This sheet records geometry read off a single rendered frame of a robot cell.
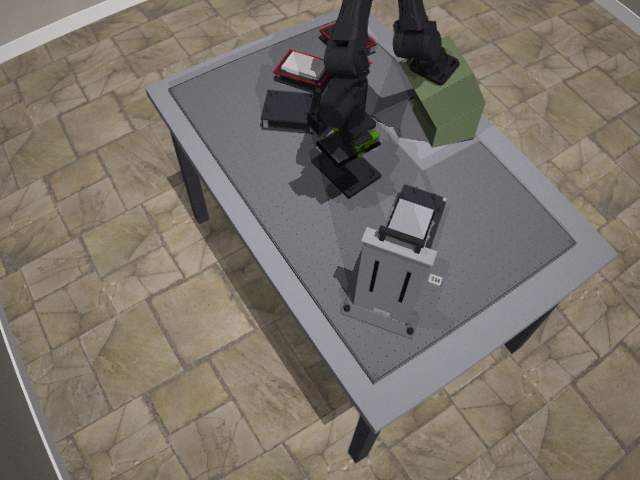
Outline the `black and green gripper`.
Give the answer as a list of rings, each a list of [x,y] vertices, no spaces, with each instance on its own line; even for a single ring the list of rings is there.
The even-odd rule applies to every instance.
[[[365,112],[365,107],[366,107],[366,101],[364,104],[356,107],[356,109],[362,108],[360,125],[348,131],[344,127],[333,128],[334,132],[340,130],[351,141],[351,144],[354,148],[354,151],[357,157],[361,157],[366,152],[368,147],[374,141],[376,141],[380,136],[380,134],[376,130],[373,130],[371,132],[366,132],[360,135],[361,133],[367,131],[368,129],[372,130],[376,127],[376,122]],[[363,145],[364,147],[360,152],[360,148]]]

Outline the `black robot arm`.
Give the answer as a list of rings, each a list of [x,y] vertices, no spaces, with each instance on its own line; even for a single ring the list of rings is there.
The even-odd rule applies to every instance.
[[[321,106],[307,113],[309,129],[320,138],[325,138],[333,128],[344,125],[348,131],[360,125],[362,108],[356,107],[367,98],[370,64],[366,45],[372,1],[342,1],[324,55],[324,67],[332,80],[320,100]],[[393,24],[395,55],[407,62],[415,58],[409,64],[411,71],[444,85],[459,67],[458,59],[441,48],[436,21],[428,21],[423,0],[398,0],[398,4],[399,20]]]

